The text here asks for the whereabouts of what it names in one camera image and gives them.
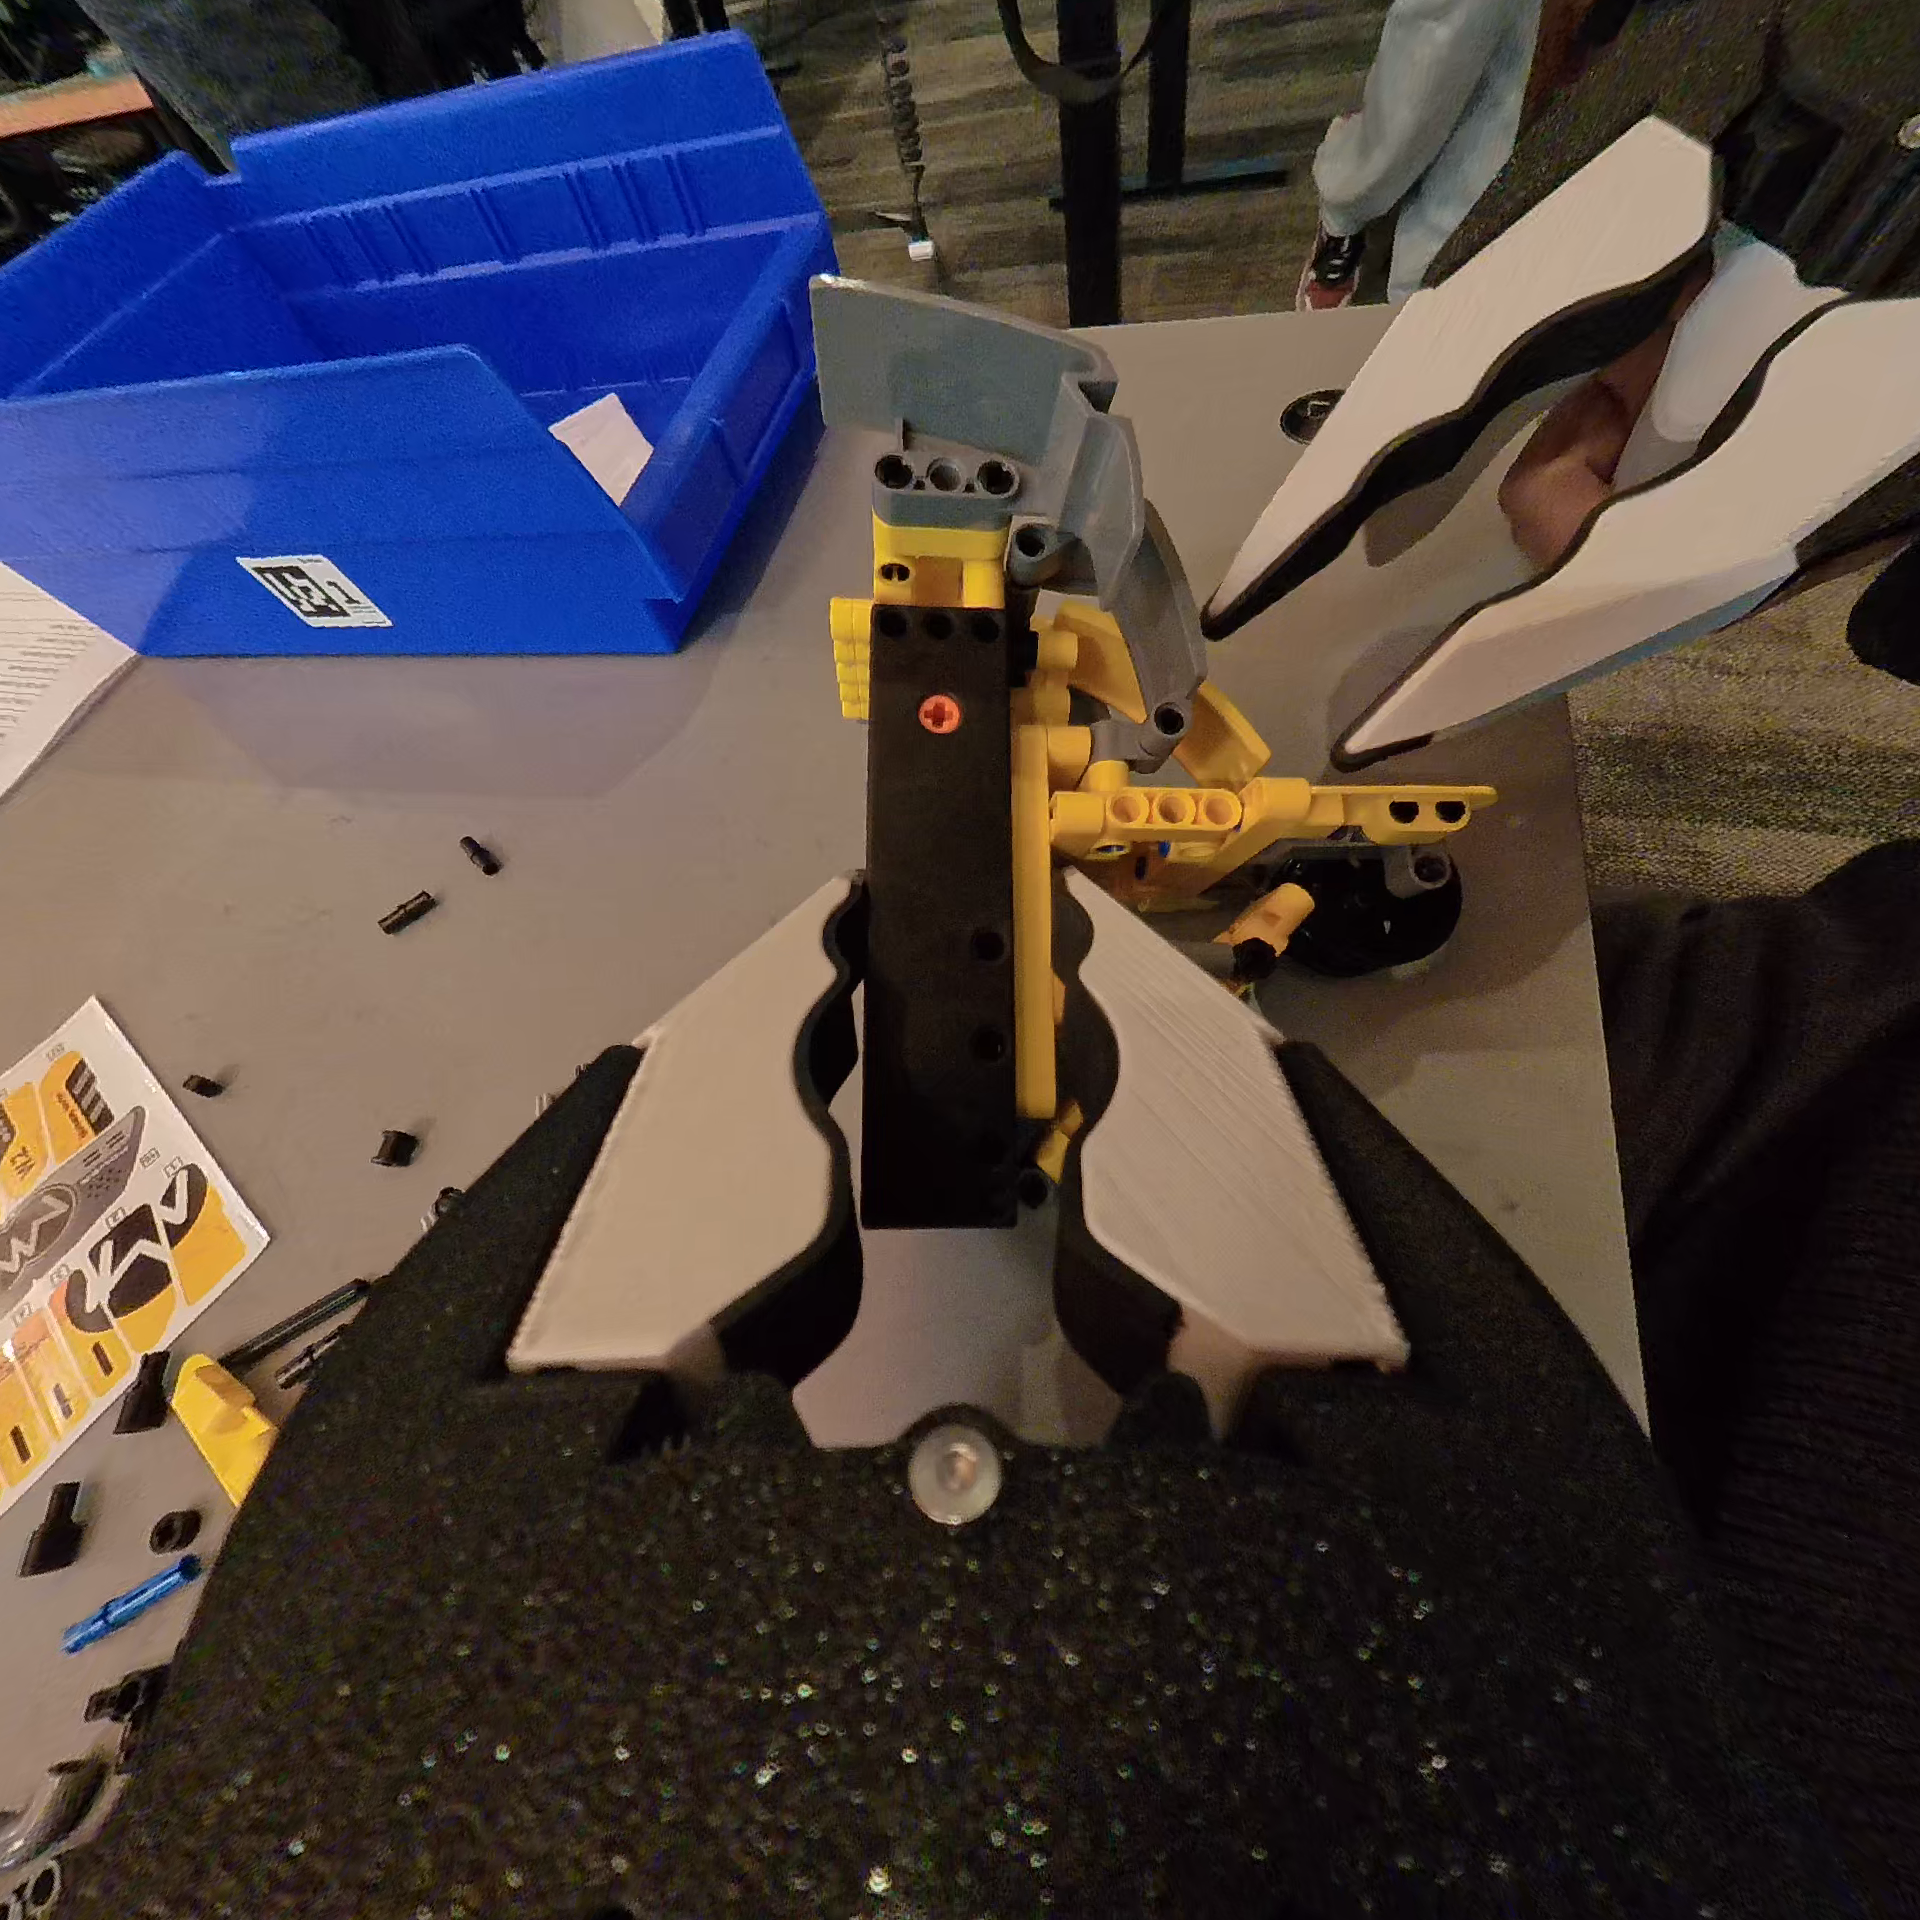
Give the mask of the person's right hand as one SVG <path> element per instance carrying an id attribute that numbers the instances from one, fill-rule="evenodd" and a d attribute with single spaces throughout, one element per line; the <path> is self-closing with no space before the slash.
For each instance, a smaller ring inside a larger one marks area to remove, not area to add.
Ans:
<path id="1" fill-rule="evenodd" d="M 1689 275 L 1661 325 L 1550 408 L 1506 469 L 1500 515 L 1527 567 L 1556 564 L 1615 491 L 1620 461 L 1658 388 L 1671 337 L 1710 278 L 1710 268 Z"/>

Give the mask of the white paper slip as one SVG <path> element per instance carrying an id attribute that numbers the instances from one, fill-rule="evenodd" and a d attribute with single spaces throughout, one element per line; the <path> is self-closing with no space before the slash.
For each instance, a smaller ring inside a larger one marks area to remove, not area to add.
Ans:
<path id="1" fill-rule="evenodd" d="M 595 397 L 548 424 L 587 479 L 622 507 L 653 458 L 653 443 L 616 392 Z"/>

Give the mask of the printed paper sheet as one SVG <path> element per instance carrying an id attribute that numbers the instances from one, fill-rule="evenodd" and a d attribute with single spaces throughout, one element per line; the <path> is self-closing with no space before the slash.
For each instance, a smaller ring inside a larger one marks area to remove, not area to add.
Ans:
<path id="1" fill-rule="evenodd" d="M 12 567 L 1 567 L 1 799 L 139 654 Z"/>

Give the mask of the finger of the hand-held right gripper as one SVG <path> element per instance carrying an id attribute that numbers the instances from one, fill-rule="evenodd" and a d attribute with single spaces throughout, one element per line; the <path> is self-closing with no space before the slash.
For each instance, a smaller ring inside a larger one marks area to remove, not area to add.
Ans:
<path id="1" fill-rule="evenodd" d="M 1693 446 L 1663 373 L 1564 556 L 1459 615 L 1341 732 L 1360 769 L 1466 732 L 1764 604 L 1804 547 L 1916 458 L 1917 300 L 1846 299 L 1780 343 Z"/>
<path id="2" fill-rule="evenodd" d="M 1407 297 L 1212 590 L 1208 640 L 1334 564 L 1502 410 L 1654 335 L 1710 257 L 1714 150 L 1645 116 L 1443 282 Z"/>

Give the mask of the pile of brick parts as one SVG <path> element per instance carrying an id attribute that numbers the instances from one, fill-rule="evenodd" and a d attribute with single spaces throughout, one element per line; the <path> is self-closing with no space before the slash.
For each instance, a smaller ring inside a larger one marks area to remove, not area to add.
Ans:
<path id="1" fill-rule="evenodd" d="M 490 1509 L 516 1200 L 443 1189 L 269 1463 L 276 1428 L 209 1357 L 172 1423 L 251 1509 L 226 1534 L 145 1773 L 90 1749 L 4 1810 L 4 1916 L 78 1868 L 93 1916 L 502 1916 L 538 1900 L 506 1839 L 513 1538 Z"/>

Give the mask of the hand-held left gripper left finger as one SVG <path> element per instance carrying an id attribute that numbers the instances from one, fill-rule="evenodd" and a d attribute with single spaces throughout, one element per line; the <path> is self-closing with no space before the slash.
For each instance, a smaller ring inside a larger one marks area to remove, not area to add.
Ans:
<path id="1" fill-rule="evenodd" d="M 852 1075 L 866 892 L 831 876 L 635 1041 L 635 1071 L 506 1348 L 507 1371 L 796 1389 L 862 1299 Z"/>

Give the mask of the black desk leg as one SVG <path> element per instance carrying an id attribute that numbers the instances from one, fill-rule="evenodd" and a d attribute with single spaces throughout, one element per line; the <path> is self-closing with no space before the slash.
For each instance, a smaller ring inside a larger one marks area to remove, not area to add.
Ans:
<path id="1" fill-rule="evenodd" d="M 1133 54 L 1121 50 L 1115 2 L 1058 2 L 1054 30 L 1052 67 L 1063 72 L 1054 104 L 1067 325 L 1117 325 L 1123 206 L 1282 187 L 1288 165 L 1278 157 L 1188 165 L 1188 2 L 1150 5 Z M 1121 88 L 1136 70 L 1144 72 L 1145 87 L 1145 161 L 1140 174 L 1127 176 Z"/>

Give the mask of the yellow brick vehicle model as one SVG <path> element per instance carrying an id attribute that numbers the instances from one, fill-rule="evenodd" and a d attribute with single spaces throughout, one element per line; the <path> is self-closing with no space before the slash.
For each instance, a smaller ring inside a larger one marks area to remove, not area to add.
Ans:
<path id="1" fill-rule="evenodd" d="M 1233 907 L 1212 953 L 1239 996 L 1299 935 L 1314 972 L 1387 972 L 1451 939 L 1448 843 L 1496 790 L 1268 771 L 1102 351 L 835 275 L 808 306 L 821 420 L 884 436 L 871 589 L 828 610 L 867 734 L 859 1221 L 1008 1228 L 1069 1137 L 1058 880 Z"/>

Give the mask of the yellow black sticker sheet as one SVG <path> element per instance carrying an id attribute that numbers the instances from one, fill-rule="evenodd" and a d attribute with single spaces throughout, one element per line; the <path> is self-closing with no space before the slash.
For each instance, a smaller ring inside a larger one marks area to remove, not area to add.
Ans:
<path id="1" fill-rule="evenodd" d="M 1 1509 L 272 1236 L 97 1000 L 1 1075 Z"/>

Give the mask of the blue plastic bin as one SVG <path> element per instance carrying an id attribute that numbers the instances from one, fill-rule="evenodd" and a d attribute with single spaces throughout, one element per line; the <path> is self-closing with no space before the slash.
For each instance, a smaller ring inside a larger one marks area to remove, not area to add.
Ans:
<path id="1" fill-rule="evenodd" d="M 815 403 L 737 30 L 165 157 L 4 266 L 4 564 L 148 659 L 669 656 Z M 550 424 L 616 392 L 622 504 Z"/>

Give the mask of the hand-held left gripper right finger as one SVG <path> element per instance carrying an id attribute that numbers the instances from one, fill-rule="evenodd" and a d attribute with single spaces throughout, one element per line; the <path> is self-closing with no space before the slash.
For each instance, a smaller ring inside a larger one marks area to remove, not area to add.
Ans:
<path id="1" fill-rule="evenodd" d="M 1404 1373 L 1282 1037 L 1079 873 L 1054 889 L 1054 953 L 1078 1113 L 1052 1268 L 1069 1352 L 1117 1399 L 1188 1381 L 1212 1428 L 1269 1373 Z"/>

